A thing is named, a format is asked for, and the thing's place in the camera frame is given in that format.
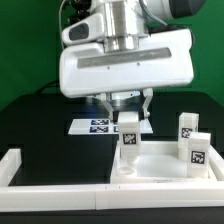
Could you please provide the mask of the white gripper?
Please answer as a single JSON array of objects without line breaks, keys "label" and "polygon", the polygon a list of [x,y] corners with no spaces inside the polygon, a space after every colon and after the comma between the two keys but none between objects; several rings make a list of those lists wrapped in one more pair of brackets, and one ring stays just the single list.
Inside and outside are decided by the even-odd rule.
[{"label": "white gripper", "polygon": [[70,46],[60,58],[60,89],[69,98],[100,94],[111,122],[114,108],[110,93],[144,89],[140,119],[147,119],[152,88],[184,86],[193,80],[191,47],[188,29],[142,38],[139,48],[131,51],[106,53],[99,43]]}]

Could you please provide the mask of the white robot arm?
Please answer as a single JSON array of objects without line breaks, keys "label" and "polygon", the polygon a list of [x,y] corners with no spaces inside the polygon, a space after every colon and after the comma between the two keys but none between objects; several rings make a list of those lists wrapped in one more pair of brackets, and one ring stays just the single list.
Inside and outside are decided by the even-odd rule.
[{"label": "white robot arm", "polygon": [[112,93],[140,90],[147,115],[152,90],[184,86],[193,77],[190,29],[168,19],[197,14],[206,0],[90,0],[89,15],[61,32],[61,92],[69,98],[98,95],[115,122]]}]

